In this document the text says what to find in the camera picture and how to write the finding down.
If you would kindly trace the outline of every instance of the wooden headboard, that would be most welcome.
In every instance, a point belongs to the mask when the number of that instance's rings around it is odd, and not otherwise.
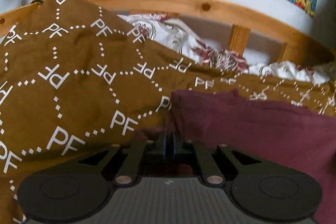
[[[330,50],[313,38],[270,16],[223,0],[87,0],[108,10],[141,11],[142,13],[170,13],[232,23],[228,46],[243,54],[251,30],[282,41],[277,61],[289,60],[300,65],[313,65],[310,60],[327,63],[334,60]],[[33,3],[0,15],[0,36],[12,25],[24,20],[41,6]]]

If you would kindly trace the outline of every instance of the bed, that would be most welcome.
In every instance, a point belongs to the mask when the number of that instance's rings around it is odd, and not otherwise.
[[[0,15],[0,36],[24,20],[44,0],[33,0]],[[313,38],[267,15],[221,0],[87,0],[107,10],[134,13],[161,13],[232,23],[228,49],[243,54],[251,30],[283,42],[278,58],[273,62],[291,61],[299,65],[317,65],[334,60],[332,51]]]

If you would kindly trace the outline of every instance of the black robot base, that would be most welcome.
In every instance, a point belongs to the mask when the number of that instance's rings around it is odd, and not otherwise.
[[[316,223],[322,190],[312,177],[177,136],[115,144],[28,176],[18,189],[26,224]],[[179,176],[181,166],[192,175]]]

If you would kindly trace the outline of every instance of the maroon blanket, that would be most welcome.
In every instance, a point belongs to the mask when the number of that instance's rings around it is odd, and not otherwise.
[[[285,102],[248,101],[235,92],[172,93],[172,119],[184,139],[215,148],[226,143],[315,178],[323,198],[315,218],[335,223],[336,119]]]

